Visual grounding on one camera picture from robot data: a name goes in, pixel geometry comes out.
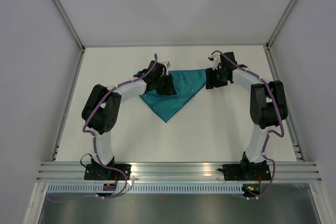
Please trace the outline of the teal cloth napkin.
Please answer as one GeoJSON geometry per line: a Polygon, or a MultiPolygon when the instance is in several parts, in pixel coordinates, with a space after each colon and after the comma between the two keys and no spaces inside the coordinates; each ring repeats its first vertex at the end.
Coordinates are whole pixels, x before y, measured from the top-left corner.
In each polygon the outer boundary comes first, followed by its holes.
{"type": "Polygon", "coordinates": [[[206,85],[206,72],[197,70],[173,70],[176,95],[158,95],[154,90],[140,96],[142,101],[165,123],[168,122],[206,85]]]}

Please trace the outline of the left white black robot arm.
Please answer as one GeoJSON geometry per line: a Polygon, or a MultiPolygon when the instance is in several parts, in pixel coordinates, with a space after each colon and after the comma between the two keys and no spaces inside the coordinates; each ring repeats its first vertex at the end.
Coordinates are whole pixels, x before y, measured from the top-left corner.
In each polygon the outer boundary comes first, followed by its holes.
{"type": "Polygon", "coordinates": [[[85,121],[82,131],[92,136],[94,154],[91,163],[102,179],[112,178],[117,170],[110,143],[111,130],[117,122],[121,103],[153,90],[159,95],[176,95],[169,67],[170,62],[158,62],[155,59],[148,68],[125,82],[108,87],[97,84],[93,87],[81,113],[85,121]]]}

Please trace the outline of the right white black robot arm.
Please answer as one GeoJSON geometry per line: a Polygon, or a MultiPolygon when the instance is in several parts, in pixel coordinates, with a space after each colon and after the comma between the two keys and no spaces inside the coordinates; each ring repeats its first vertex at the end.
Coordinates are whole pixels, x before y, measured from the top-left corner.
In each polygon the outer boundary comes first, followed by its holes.
{"type": "Polygon", "coordinates": [[[209,56],[213,67],[206,69],[206,89],[220,88],[234,83],[250,95],[250,118],[254,124],[247,149],[237,165],[223,165],[219,169],[226,181],[271,180],[269,159],[265,150],[271,134],[283,137],[283,121],[288,116],[284,85],[281,81],[267,81],[244,64],[239,65],[233,52],[215,50],[209,56]]]}

